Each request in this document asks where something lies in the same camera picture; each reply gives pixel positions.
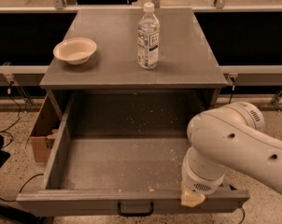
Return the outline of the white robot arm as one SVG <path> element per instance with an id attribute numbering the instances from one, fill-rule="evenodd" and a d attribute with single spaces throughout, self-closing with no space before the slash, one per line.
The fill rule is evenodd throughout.
<path id="1" fill-rule="evenodd" d="M 264 117 L 248 102 L 194 116 L 182 162 L 181 203 L 195 207 L 223 183 L 226 170 L 248 175 L 282 195 L 282 141 L 263 132 Z"/>

